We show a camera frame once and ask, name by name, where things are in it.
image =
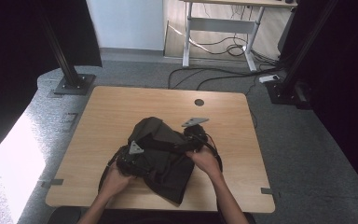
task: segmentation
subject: person's right hand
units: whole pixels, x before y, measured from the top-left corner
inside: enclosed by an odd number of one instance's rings
[[[209,177],[221,175],[219,163],[208,147],[203,146],[202,149],[197,152],[187,151],[186,155]]]

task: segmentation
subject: power strip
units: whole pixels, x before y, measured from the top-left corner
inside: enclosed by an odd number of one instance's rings
[[[265,83],[269,81],[278,81],[279,77],[277,75],[267,76],[267,77],[261,77],[258,79],[260,83]]]

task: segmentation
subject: stand base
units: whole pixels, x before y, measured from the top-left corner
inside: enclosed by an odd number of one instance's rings
[[[89,88],[94,82],[95,75],[79,74],[80,83],[77,86],[71,86],[67,84],[65,77],[62,78],[60,84],[54,91],[54,94],[60,95],[86,95],[89,92]]]
[[[311,109],[310,88],[307,84],[298,82],[291,94],[282,94],[282,83],[266,83],[269,99],[276,105],[295,105],[297,109]]]

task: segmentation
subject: wooden table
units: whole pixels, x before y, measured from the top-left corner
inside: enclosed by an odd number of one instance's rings
[[[252,45],[255,42],[255,36],[260,26],[261,18],[264,14],[265,7],[297,7],[296,1],[287,4],[277,0],[181,0],[188,2],[187,23],[186,23],[186,40],[183,51],[183,67],[189,66],[190,53],[190,31],[209,31],[235,34],[248,34],[249,40],[246,46],[243,46],[244,55],[251,71],[256,71],[255,62],[251,52]],[[237,5],[260,7],[255,21],[234,21],[234,20],[218,20],[211,18],[195,18],[191,17],[193,3],[203,4],[220,4],[220,5]]]
[[[195,105],[201,99],[204,105]],[[242,211],[272,213],[272,195],[246,98],[241,93],[173,91],[122,87],[96,87],[76,127],[46,202],[50,206],[90,206],[108,160],[127,144],[132,129],[143,118],[163,119],[171,128],[190,118],[202,123],[213,137],[223,160],[224,175]],[[216,211],[213,186],[195,167],[184,200],[177,205],[161,198],[137,178],[109,208]]]

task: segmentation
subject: hand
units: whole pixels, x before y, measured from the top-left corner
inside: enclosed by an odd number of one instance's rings
[[[211,139],[208,139],[208,143],[213,146]],[[217,159],[208,147],[203,146],[198,152],[187,151],[186,155],[209,177],[222,174]]]
[[[113,162],[103,181],[99,195],[111,198],[125,189],[133,178],[134,176],[122,175],[116,166],[116,162]]]

